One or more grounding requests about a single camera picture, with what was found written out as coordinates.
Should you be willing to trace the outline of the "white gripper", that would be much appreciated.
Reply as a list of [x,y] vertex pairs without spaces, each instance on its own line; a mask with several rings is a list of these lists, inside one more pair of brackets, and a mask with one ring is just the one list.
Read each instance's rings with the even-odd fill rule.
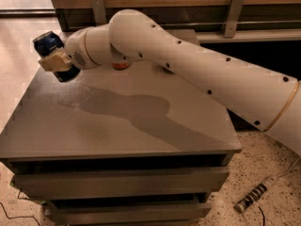
[[40,66],[46,72],[66,72],[72,64],[80,70],[95,69],[102,63],[93,55],[97,52],[96,46],[100,41],[101,33],[97,27],[81,29],[70,35],[65,41],[65,50],[52,52],[39,60]]

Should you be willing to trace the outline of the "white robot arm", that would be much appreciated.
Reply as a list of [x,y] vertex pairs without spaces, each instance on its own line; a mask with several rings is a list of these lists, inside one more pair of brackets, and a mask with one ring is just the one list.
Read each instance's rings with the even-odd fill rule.
[[121,10],[108,24],[81,29],[65,40],[49,31],[33,43],[40,66],[60,82],[104,64],[157,64],[301,154],[298,79],[181,40],[140,11]]

